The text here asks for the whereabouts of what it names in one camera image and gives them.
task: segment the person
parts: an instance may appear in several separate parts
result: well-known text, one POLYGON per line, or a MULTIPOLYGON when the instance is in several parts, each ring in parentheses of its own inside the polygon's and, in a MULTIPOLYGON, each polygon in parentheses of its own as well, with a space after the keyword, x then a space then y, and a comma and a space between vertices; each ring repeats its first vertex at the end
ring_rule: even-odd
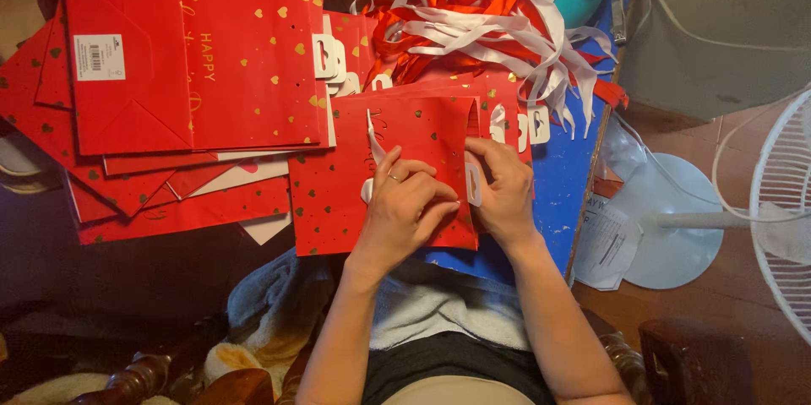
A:
POLYGON ((386 382, 397 385, 399 390, 386 394, 385 405, 634 403, 535 228, 532 170, 519 161, 515 149, 508 145, 467 138, 465 149, 465 160, 480 169, 481 181, 485 181, 486 174, 480 158, 492 177, 487 186, 481 187, 482 202, 475 213, 502 247, 515 272, 525 330, 533 350, 527 355, 531 358, 533 355, 532 366, 504 367, 512 362, 510 359, 517 359, 515 353, 498 347, 482 347, 481 341, 466 334, 452 333, 457 337, 445 337, 442 342, 431 344, 431 339, 450 334, 442 333, 392 348, 391 351, 399 350, 397 356, 376 363, 375 371, 367 372, 378 286, 386 274, 424 244, 442 219, 454 213, 460 204, 458 194, 449 185, 433 178, 436 169, 422 161, 399 159, 400 147, 394 147, 375 171, 374 189, 361 234, 346 259, 296 402, 301 405, 374 402, 364 394, 367 378, 372 373, 380 375, 379 370, 393 369, 396 372, 386 382), (423 347, 416 359, 407 356, 412 345, 423 347), (432 363, 432 356, 441 352, 450 353, 446 364, 454 364, 454 356, 477 353, 465 359, 467 371, 490 369, 491 372, 438 375, 406 384, 414 376, 403 371, 404 364, 432 363), (400 361, 398 357, 411 360, 400 361), (539 369, 533 386, 526 386, 527 381, 511 380, 527 375, 532 369, 539 369), (512 387, 509 383, 523 386, 512 387))

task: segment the fan pole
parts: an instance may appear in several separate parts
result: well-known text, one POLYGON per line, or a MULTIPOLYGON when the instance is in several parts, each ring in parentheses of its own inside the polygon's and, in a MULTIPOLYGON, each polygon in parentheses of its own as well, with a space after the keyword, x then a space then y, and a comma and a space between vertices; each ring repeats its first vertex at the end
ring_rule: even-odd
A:
POLYGON ((749 223, 749 220, 736 217, 729 212, 659 213, 656 215, 656 224, 666 229, 748 228, 749 223))

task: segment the hand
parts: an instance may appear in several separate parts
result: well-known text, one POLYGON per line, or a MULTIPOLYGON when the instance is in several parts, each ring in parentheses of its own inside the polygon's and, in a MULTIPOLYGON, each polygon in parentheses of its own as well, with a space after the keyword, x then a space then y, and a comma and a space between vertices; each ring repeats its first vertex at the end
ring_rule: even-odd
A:
POLYGON ((442 218, 459 209, 453 188, 433 178, 436 169, 422 161, 398 161, 400 151, 399 145, 394 147, 375 171, 366 220, 347 260, 373 280, 425 244, 442 218))
POLYGON ((532 169, 518 159, 511 145, 468 137, 465 161, 479 168, 481 182, 487 181, 484 166, 476 155, 484 157, 493 177, 492 183, 480 188, 482 205, 474 207, 479 220, 508 255, 525 251, 520 247, 542 240, 532 220, 532 169))

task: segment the barcode sticker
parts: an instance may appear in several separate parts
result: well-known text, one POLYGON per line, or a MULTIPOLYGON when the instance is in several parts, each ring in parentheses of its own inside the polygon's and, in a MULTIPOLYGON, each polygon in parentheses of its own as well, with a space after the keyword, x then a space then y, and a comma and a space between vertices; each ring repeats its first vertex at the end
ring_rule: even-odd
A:
POLYGON ((73 37, 76 79, 124 80, 124 44, 120 34, 77 34, 73 37))

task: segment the worn blue paint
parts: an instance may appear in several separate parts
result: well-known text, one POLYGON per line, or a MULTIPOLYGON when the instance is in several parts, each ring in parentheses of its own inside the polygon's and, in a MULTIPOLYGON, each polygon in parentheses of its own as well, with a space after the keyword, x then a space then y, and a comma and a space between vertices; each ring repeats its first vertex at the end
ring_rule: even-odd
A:
MULTIPOLYGON (((603 0, 595 16, 599 17, 597 27, 611 36, 611 0, 603 0)), ((603 54, 593 40, 584 42, 579 49, 590 54, 603 54)), ((595 67, 610 70, 614 67, 614 62, 611 59, 603 60, 595 67)), ((601 77, 609 80, 611 75, 601 77)), ((605 103, 594 98, 595 118, 591 122, 587 139, 583 139, 585 118, 581 101, 574 98, 572 93, 567 93, 566 106, 572 111, 575 121, 574 141, 571 139, 571 131, 566 133, 561 127, 553 125, 549 142, 532 148, 535 225, 546 239, 549 252, 563 275, 573 253, 574 234, 587 192, 591 157, 597 144, 599 120, 605 103)), ((460 248, 421 248, 414 257, 465 274, 491 278, 501 283, 515 283, 507 257, 489 235, 481 237, 478 252, 460 248)))

